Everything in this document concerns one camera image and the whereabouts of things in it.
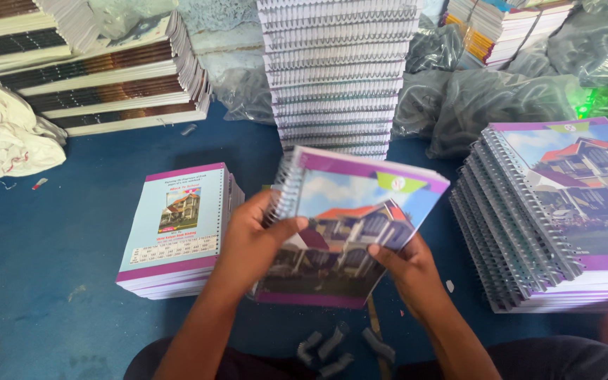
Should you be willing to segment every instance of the stack of spiral notebooks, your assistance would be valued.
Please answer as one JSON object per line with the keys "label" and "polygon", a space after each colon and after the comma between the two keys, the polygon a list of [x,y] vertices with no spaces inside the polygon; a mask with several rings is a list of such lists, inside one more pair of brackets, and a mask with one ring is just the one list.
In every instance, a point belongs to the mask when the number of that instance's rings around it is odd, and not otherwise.
{"label": "stack of spiral notebooks", "polygon": [[450,197],[495,312],[608,310],[608,120],[493,123]]}
{"label": "stack of spiral notebooks", "polygon": [[272,108],[295,145],[384,160],[422,0],[258,0]]}
{"label": "stack of spiral notebooks", "polygon": [[444,23],[467,22],[474,30],[460,61],[462,68],[498,70],[513,60],[519,49],[547,39],[573,7],[570,0],[546,1],[523,9],[503,0],[451,0]]}
{"label": "stack of spiral notebooks", "polygon": [[244,200],[223,162],[147,176],[116,283],[149,299],[199,294]]}
{"label": "stack of spiral notebooks", "polygon": [[87,0],[0,0],[0,70],[85,53],[99,33]]}
{"label": "stack of spiral notebooks", "polygon": [[0,82],[69,135],[205,119],[212,91],[176,11],[76,58],[0,73]]}

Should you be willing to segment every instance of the orange roof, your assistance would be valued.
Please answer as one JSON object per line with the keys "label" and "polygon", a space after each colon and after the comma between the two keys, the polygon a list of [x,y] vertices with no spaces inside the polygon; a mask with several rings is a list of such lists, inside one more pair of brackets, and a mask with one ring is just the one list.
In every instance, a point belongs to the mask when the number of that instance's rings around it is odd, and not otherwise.
{"label": "orange roof", "polygon": [[543,157],[541,158],[541,161],[553,161],[553,160],[559,160],[560,157],[558,156],[566,156],[569,154],[576,154],[576,152],[578,151],[578,147],[580,146],[581,142],[587,142],[589,144],[593,144],[596,145],[598,147],[602,147],[607,149],[608,148],[608,142],[606,141],[602,141],[602,140],[596,140],[596,139],[588,139],[586,137],[579,137],[578,140],[576,140],[575,143],[568,145],[566,148],[560,149],[560,150],[551,150],[551,151],[547,151],[546,153],[543,154]]}
{"label": "orange roof", "polygon": [[359,208],[331,208],[316,216],[317,219],[337,219],[339,216],[363,216],[375,209],[375,205],[364,205]]}
{"label": "orange roof", "polygon": [[182,198],[180,198],[180,199],[176,200],[175,202],[173,202],[173,203],[171,203],[171,204],[175,204],[175,203],[178,203],[178,202],[182,202],[182,201],[184,201],[185,199],[189,198],[189,196],[191,196],[191,197],[198,197],[198,195],[196,195],[196,194],[187,194],[187,195],[183,196]]}
{"label": "orange roof", "polygon": [[401,209],[399,209],[398,207],[390,207],[390,209],[391,209],[391,215],[393,215],[394,220],[407,220],[407,218],[403,214],[403,211]]}

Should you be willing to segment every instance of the house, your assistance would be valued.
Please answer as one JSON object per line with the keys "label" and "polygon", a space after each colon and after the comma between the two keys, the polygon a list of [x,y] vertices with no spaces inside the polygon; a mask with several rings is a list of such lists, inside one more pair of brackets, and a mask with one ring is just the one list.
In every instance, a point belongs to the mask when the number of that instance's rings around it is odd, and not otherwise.
{"label": "house", "polygon": [[584,219],[608,216],[608,141],[579,137],[547,151],[527,181],[555,210],[569,208]]}
{"label": "house", "polygon": [[198,205],[200,203],[200,195],[186,194],[161,212],[159,225],[170,224],[181,219],[198,219]]}
{"label": "house", "polygon": [[400,249],[414,226],[395,201],[360,208],[331,208],[311,218],[302,230],[283,245],[294,252],[292,272],[303,263],[315,271],[337,271],[364,277],[376,262],[367,254],[370,243]]}

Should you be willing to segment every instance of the scrap wire piece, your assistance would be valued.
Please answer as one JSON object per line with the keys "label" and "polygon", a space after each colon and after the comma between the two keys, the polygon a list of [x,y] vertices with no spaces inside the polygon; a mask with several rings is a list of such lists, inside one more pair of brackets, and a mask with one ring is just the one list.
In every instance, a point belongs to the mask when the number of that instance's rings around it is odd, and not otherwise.
{"label": "scrap wire piece", "polygon": [[372,329],[366,327],[362,332],[363,338],[369,344],[369,347],[376,352],[377,355],[391,362],[391,364],[395,363],[395,350],[393,347],[384,343]]}
{"label": "scrap wire piece", "polygon": [[299,344],[297,347],[297,358],[300,359],[307,367],[310,367],[314,362],[314,357],[310,355],[307,350],[318,346],[318,343],[323,339],[323,334],[318,331],[314,331],[311,336]]}
{"label": "scrap wire piece", "polygon": [[332,377],[332,376],[340,373],[341,371],[343,371],[352,362],[353,362],[353,355],[351,355],[347,352],[347,353],[343,354],[342,356],[340,356],[339,360],[335,361],[331,365],[326,365],[325,367],[321,368],[318,371],[320,373],[320,376],[318,376],[317,378],[318,379],[327,379],[329,377]]}
{"label": "scrap wire piece", "polygon": [[325,362],[325,359],[327,359],[333,350],[344,340],[346,335],[349,333],[349,330],[349,325],[346,324],[346,322],[342,321],[337,324],[337,326],[334,328],[334,334],[332,334],[332,337],[325,341],[323,346],[320,346],[318,349],[318,357],[320,357],[321,361]]}

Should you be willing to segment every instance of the notebook cover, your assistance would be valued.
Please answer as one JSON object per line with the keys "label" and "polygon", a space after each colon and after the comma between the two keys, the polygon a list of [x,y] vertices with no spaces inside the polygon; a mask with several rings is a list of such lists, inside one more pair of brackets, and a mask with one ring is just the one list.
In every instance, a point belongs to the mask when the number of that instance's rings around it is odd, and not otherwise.
{"label": "notebook cover", "polygon": [[491,126],[584,270],[608,271],[608,120]]}
{"label": "notebook cover", "polygon": [[260,282],[258,302],[361,308],[384,273],[366,251],[399,250],[449,181],[431,170],[297,147],[304,168],[292,215],[309,226],[290,238]]}
{"label": "notebook cover", "polygon": [[116,281],[213,266],[227,180],[223,162],[147,176]]}

